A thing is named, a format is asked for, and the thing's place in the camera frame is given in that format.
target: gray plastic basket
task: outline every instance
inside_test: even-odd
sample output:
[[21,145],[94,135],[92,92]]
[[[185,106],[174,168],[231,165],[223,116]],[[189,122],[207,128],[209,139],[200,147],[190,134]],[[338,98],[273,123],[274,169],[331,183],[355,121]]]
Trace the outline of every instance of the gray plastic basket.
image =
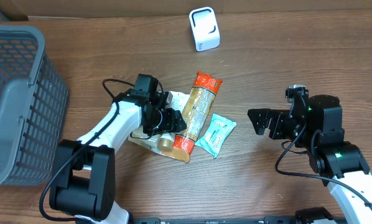
[[68,89],[30,26],[0,26],[0,184],[50,178]]

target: food package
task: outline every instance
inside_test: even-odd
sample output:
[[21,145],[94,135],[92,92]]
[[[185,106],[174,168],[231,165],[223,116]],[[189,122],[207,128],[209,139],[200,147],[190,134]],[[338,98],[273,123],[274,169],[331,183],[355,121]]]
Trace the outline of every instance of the food package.
[[182,117],[187,128],[175,135],[173,151],[181,152],[182,160],[189,162],[198,135],[210,112],[213,100],[223,80],[217,80],[208,73],[197,72],[197,78],[190,92]]
[[[177,91],[170,91],[170,93],[172,95],[172,99],[169,102],[168,107],[182,112],[185,108],[189,95]],[[163,135],[156,134],[150,139],[140,139],[148,137],[148,135],[143,133],[143,126],[140,126],[133,131],[132,136],[134,138],[128,136],[128,140],[131,142],[150,149],[152,152],[157,154],[184,161],[184,155],[182,154],[184,151],[180,149],[173,150],[172,148],[174,145],[175,133],[167,133]]]
[[196,146],[200,146],[211,153],[215,159],[219,155],[222,144],[236,127],[236,124],[236,122],[213,114],[210,127],[205,132],[204,136],[196,142]]

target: black motor joint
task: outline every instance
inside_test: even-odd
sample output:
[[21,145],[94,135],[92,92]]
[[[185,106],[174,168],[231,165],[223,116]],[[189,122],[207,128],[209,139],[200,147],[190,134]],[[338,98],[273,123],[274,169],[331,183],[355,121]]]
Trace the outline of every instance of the black motor joint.
[[289,110],[248,110],[256,134],[263,135],[264,130],[269,128],[270,138],[293,141],[306,124],[295,146],[307,149],[314,172],[328,178],[342,178],[346,172],[359,170],[368,174],[370,167],[359,148],[344,141],[342,107],[336,96],[317,95],[309,98],[305,86],[293,85],[286,90],[286,98],[292,103]]
[[135,87],[128,90],[126,95],[120,93],[116,98],[116,101],[135,103],[142,108],[143,133],[149,136],[186,129],[181,112],[167,108],[169,92],[158,92],[159,85],[158,79],[153,76],[139,74]]

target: small white box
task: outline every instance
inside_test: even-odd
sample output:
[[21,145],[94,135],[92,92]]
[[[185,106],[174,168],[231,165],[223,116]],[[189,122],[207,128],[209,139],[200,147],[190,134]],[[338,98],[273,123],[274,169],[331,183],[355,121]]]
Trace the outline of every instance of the small white box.
[[188,15],[196,50],[203,51],[219,46],[219,28],[211,7],[194,9]]

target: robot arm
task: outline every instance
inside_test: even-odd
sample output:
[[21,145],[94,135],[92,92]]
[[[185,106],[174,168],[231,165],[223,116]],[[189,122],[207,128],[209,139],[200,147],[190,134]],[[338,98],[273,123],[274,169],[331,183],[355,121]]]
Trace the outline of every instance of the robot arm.
[[[139,74],[133,89],[113,97],[109,113],[96,127],[77,141],[65,139],[58,145],[53,173],[63,170],[50,187],[52,209],[93,223],[128,223],[129,213],[114,201],[115,154],[140,125],[149,136],[186,128],[180,111],[166,108],[169,93],[157,92],[158,84],[154,77]],[[76,153],[80,155],[64,166]],[[72,170],[83,168],[91,170],[89,179],[73,175]]]
[[264,130],[269,128],[269,137],[272,139],[293,141],[298,138],[295,146],[307,149],[311,168],[320,174],[319,178],[324,177],[324,186],[328,187],[340,205],[347,222],[372,223],[371,205],[366,205],[345,187],[327,181],[338,180],[350,186],[372,204],[370,167],[359,148],[344,141],[339,99],[328,95],[309,98],[309,91],[302,85],[290,86],[286,90],[286,98],[292,103],[290,110],[265,108],[248,111],[256,134],[263,135]]

